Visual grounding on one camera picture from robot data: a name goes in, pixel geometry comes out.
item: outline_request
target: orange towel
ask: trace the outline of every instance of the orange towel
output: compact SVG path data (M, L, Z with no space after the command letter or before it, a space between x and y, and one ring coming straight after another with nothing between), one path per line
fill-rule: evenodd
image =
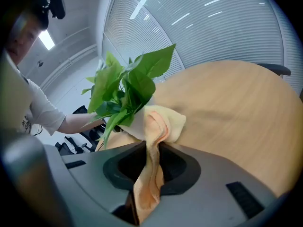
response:
M159 164L159 143L175 142L186 120L184 115L165 107L153 105L144 108L146 164L134 184L134 200L140 223L160 202L160 188L164 179Z

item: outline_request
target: cloth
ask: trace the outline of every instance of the cloth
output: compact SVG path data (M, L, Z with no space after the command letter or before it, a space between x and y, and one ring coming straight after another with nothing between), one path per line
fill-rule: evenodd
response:
M21 122L19 131L30 133L32 125L37 123L43 126L48 133L52 135L60 127L66 114L52 105L37 84L28 80L28 85L33 93L33 101Z
M160 166L159 143L175 142L186 117L162 106L144 107L146 164L134 184L134 200L138 219L142 223L160 202L160 188L164 185Z

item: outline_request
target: black chair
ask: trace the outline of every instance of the black chair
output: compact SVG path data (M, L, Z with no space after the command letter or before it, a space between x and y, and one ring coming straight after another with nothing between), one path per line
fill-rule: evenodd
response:
M268 64L268 63L259 63L257 65L271 70L273 73L277 74L278 76L280 76L280 75L290 76L291 75L291 71L285 66L280 66L280 65L276 65L276 64Z
M83 105L80 108L78 108L75 112L73 112L73 114L87 114L87 109L86 107ZM91 144L91 150L96 149L97 145L98 145L98 139L100 138L100 135L97 133L98 131L101 133L104 133L106 125L103 123L97 127L94 127L91 130L87 130L84 132L81 132L80 135L82 135L84 138L86 138Z

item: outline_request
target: gray plastic device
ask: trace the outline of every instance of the gray plastic device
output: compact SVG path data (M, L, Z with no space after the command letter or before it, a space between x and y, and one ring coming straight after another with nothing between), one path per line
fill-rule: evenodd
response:
M14 134L9 139L2 152L2 160L16 185L24 174L33 171L35 162L48 165L45 181L35 184L51 186L44 195L52 196L55 202L53 208L60 209L57 215L60 216L62 226L133 226L113 214L129 201L130 191L114 186L108 176L110 171L106 173L104 166L117 156L123 156L121 159L124 159L128 151L142 149L144 142L61 157L56 147L43 146L35 137ZM200 172L192 173L197 178L184 192L161 194L160 204L141 226L253 226L257 220L263 221L266 218L264 215L268 217L268 213L274 209L273 205L276 206L274 194L232 161L180 145L171 147L162 144L160 148L172 152L172 155L181 152L179 156L194 159ZM174 164L175 160L171 158L168 161L168 164ZM185 168L190 167L186 159L185 162ZM49 217L54 213L48 211L44 214Z

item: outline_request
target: ceiling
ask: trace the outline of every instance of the ceiling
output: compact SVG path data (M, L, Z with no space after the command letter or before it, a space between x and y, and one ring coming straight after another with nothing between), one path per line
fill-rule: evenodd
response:
M66 16L62 20L51 18L49 13L48 32L55 46L47 50L40 39L37 39L19 64L21 72L36 84L43 81L62 63L73 55L91 47L95 51L96 44L93 28L97 14L98 0L64 0Z

